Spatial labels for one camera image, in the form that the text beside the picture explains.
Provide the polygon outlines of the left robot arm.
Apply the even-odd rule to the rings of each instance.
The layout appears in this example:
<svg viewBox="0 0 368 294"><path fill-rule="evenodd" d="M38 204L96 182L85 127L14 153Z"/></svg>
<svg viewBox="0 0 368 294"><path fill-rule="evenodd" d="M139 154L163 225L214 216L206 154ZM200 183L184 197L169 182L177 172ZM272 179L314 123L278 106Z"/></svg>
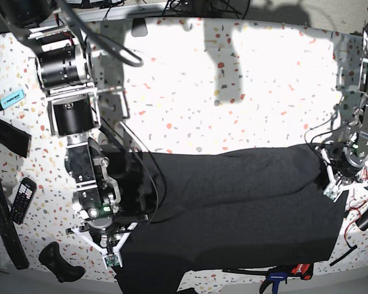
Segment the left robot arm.
<svg viewBox="0 0 368 294"><path fill-rule="evenodd" d="M329 180L323 194L334 202L345 191L364 187L359 174L368 162L368 21L362 32L358 90L360 100L353 109L352 118L337 129L340 135L317 148Z"/></svg>

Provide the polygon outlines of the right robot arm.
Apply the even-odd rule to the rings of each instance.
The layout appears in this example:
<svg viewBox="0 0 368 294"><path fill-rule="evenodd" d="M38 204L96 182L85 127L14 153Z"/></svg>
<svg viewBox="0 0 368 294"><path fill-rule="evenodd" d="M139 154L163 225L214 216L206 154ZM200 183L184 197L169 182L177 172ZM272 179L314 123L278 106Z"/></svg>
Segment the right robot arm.
<svg viewBox="0 0 368 294"><path fill-rule="evenodd" d="M65 167L75 180L74 213L83 222L71 233L98 250L105 266L121 266L121 248L135 229L122 214L119 185L108 173L109 160L90 136L102 129L100 90L94 82L91 46L140 67L140 57L93 32L66 1L0 1L0 17L36 57L36 78L45 93L51 133L67 140Z"/></svg>

